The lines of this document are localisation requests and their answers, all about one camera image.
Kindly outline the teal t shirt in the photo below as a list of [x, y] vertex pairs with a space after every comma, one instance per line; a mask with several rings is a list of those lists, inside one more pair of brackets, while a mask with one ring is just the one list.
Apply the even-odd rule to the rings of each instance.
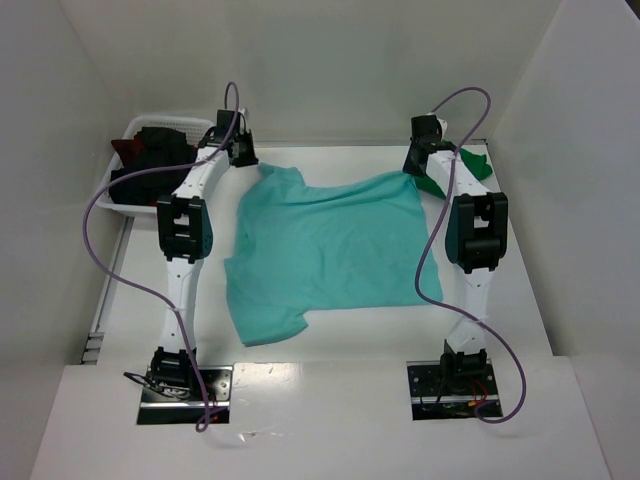
[[226, 298], [241, 343], [287, 340], [309, 311], [440, 301], [419, 191], [399, 171], [315, 187], [296, 168], [262, 164], [237, 208]]

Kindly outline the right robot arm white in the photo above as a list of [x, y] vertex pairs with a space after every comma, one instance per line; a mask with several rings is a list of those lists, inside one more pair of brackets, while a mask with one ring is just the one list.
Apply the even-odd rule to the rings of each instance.
[[463, 312], [445, 339], [440, 365], [448, 392], [461, 394], [487, 371], [480, 324], [487, 319], [493, 273], [506, 253], [508, 199], [476, 179], [445, 131], [446, 122], [433, 113], [413, 117], [403, 171], [451, 192], [445, 253], [456, 267], [456, 307]]

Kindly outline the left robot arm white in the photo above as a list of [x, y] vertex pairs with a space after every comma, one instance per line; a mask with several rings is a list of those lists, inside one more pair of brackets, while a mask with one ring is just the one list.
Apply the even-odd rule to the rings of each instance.
[[229, 168], [257, 163], [246, 110], [220, 110], [197, 145], [194, 166], [172, 193], [158, 200], [156, 218], [169, 305], [150, 375], [163, 387], [192, 396], [206, 393], [198, 380], [194, 327], [197, 284], [214, 243], [206, 194]]

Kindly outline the dark green folded t shirt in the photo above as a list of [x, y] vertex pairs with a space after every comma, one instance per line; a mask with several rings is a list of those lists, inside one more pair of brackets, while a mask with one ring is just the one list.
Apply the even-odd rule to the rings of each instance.
[[452, 196], [469, 194], [483, 196], [490, 189], [481, 181], [492, 175], [492, 169], [485, 155], [476, 155], [461, 150], [457, 155], [453, 151], [440, 150], [428, 156], [426, 175], [415, 177], [418, 190], [445, 199], [449, 191], [451, 165], [455, 167]]

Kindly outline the red garment in basket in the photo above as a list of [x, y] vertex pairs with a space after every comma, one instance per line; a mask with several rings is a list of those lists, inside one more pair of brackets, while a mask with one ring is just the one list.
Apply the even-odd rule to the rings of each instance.
[[145, 150], [144, 143], [138, 136], [133, 139], [114, 139], [111, 141], [111, 146], [124, 167], [132, 165]]

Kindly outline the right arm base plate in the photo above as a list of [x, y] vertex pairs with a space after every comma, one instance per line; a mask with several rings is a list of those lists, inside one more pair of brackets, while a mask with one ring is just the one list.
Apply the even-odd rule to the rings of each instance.
[[477, 379], [463, 380], [454, 386], [443, 383], [437, 361], [408, 362], [406, 369], [414, 421], [474, 418], [477, 407], [489, 419], [503, 417], [490, 363]]

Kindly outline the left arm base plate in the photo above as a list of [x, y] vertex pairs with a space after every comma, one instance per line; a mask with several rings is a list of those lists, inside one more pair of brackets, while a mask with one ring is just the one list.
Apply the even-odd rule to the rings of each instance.
[[[210, 409], [210, 424], [228, 424], [233, 367], [207, 366], [201, 375], [207, 389]], [[204, 401], [200, 393], [191, 393], [187, 387], [169, 386], [145, 376], [126, 372], [125, 376], [142, 387], [137, 425], [181, 425], [197, 424], [204, 416]]]

